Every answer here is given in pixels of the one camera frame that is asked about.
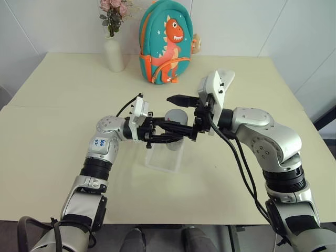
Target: floor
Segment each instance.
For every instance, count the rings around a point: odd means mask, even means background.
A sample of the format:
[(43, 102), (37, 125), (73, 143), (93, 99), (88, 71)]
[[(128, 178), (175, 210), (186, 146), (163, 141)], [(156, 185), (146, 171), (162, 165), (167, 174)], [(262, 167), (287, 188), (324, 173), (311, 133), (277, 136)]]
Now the floor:
[[(0, 220), (0, 250), (2, 252), (17, 252), (16, 222)], [(88, 252), (118, 252), (127, 232), (135, 225), (104, 225), (96, 232), (97, 245)], [(223, 225), (195, 225), (199, 227), (214, 243), (218, 252), (232, 252), (227, 226)], [(336, 226), (331, 223), (323, 224), (336, 232)], [(273, 251), (275, 233), (269, 225), (248, 226), (238, 232), (238, 241), (242, 252), (270, 252)], [(145, 228), (147, 252), (183, 252), (181, 229)], [(36, 227), (29, 227), (29, 244), (38, 241), (42, 232)], [(289, 245), (276, 247), (276, 252), (292, 251)]]
[(336, 159), (336, 145), (327, 145), (331, 154), (334, 156), (334, 158)]

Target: white wall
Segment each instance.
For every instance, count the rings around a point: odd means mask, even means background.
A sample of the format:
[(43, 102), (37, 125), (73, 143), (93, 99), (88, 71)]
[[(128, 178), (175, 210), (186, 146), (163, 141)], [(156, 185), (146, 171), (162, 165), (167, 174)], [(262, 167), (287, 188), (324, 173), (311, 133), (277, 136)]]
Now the white wall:
[[(180, 0), (202, 37), (202, 55), (270, 56), (315, 120), (336, 103), (335, 0)], [(48, 52), (101, 52), (99, 0), (0, 0), (0, 86), (14, 94)], [(137, 54), (140, 19), (116, 38)]]

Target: teal backpack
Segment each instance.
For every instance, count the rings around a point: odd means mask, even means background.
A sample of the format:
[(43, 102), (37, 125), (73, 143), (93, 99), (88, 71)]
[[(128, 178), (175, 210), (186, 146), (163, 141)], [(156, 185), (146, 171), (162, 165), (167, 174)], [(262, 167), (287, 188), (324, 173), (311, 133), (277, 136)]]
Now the teal backpack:
[(140, 66), (145, 79), (155, 84), (177, 82), (189, 65), (193, 25), (188, 11), (171, 0), (154, 3), (139, 29)]

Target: dinosaur print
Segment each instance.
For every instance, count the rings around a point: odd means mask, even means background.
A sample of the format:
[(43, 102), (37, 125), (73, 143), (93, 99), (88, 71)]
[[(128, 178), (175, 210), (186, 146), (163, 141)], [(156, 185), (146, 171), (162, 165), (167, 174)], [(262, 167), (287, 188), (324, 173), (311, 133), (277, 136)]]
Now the dinosaur print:
[[(166, 46), (163, 47), (162, 55), (159, 54), (159, 57), (151, 57), (152, 64), (154, 66), (160, 66), (161, 64), (176, 59), (179, 57), (179, 52), (181, 51), (180, 47), (177, 46), (176, 43), (179, 43), (183, 40), (183, 30), (178, 25), (176, 19), (170, 18), (169, 15), (167, 15), (167, 22), (164, 22), (164, 34), (166, 34), (166, 37), (163, 38), (163, 40), (167, 43)], [(171, 64), (168, 64), (167, 66), (164, 66), (161, 70), (161, 80), (162, 82), (169, 82), (172, 80), (172, 78), (176, 77), (176, 71), (177, 71), (177, 65), (178, 62), (174, 62)], [(172, 69), (172, 76), (168, 75), (168, 72)]]

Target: table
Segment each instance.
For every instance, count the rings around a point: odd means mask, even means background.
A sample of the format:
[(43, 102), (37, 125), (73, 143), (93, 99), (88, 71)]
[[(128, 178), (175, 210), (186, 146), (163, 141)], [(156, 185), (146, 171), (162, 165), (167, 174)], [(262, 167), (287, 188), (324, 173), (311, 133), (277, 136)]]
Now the table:
[[(234, 70), (236, 78), (226, 94), (225, 107), (262, 108), (299, 133), (303, 167), (320, 219), (336, 220), (336, 162), (269, 58), (193, 57), (179, 83), (155, 86), (142, 78), (138, 57), (128, 57), (127, 68), (112, 73), (100, 55), (48, 54), (2, 109), (0, 202), (6, 207), (1, 208), (0, 219), (29, 215), (48, 221), (51, 216), (59, 217), (101, 117), (116, 114), (139, 92), (144, 93), (154, 116), (163, 116), (176, 108), (165, 102), (166, 97), (196, 95), (203, 76), (226, 68)], [(193, 109), (185, 111), (190, 125)], [(207, 134), (185, 143), (181, 169), (170, 174), (145, 167), (144, 143), (122, 142), (105, 193), (104, 222), (265, 224), (229, 147)], [(261, 168), (245, 146), (244, 151), (259, 200), (264, 202), (267, 194)]]

